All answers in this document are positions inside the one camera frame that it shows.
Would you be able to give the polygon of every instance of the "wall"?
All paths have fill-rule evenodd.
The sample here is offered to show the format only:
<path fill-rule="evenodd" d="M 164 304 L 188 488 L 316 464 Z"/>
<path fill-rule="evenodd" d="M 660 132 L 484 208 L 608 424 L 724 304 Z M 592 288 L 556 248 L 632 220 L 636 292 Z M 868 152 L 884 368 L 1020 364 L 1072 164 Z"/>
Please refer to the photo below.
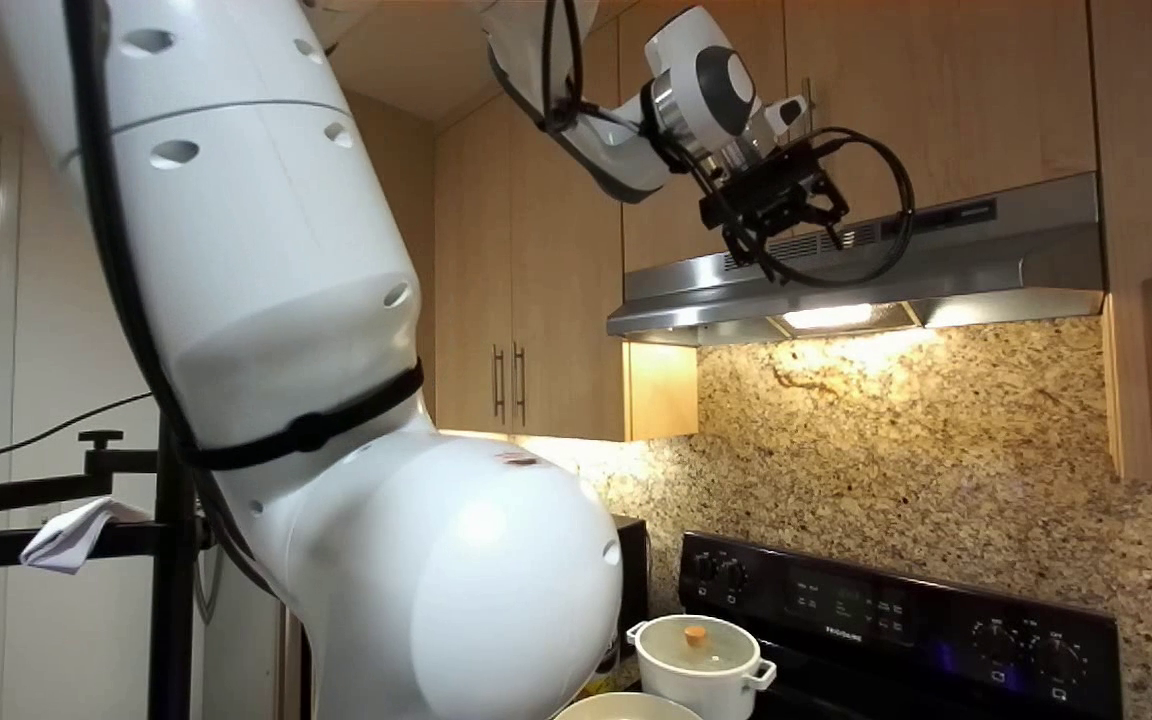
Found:
<path fill-rule="evenodd" d="M 724 532 L 1112 612 L 1128 716 L 1152 716 L 1152 484 L 1112 476 L 1100 320 L 708 348 L 700 436 L 540 444 L 652 528 Z"/>

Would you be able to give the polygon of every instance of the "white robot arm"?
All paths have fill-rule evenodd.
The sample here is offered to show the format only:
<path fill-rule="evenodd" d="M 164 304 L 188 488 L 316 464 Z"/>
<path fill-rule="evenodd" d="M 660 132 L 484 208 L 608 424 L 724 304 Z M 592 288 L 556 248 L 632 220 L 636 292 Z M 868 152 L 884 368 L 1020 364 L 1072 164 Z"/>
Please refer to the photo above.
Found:
<path fill-rule="evenodd" d="M 472 4 L 512 96 L 620 200 L 672 164 L 756 172 L 784 132 L 704 12 L 652 40 L 652 104 L 592 112 L 540 84 L 592 0 L 552 64 L 540 4 Z M 420 280 L 300 4 L 0 0 L 0 32 L 208 512 L 308 628 L 316 712 L 552 716 L 612 644 L 616 528 L 568 472 L 432 428 Z"/>

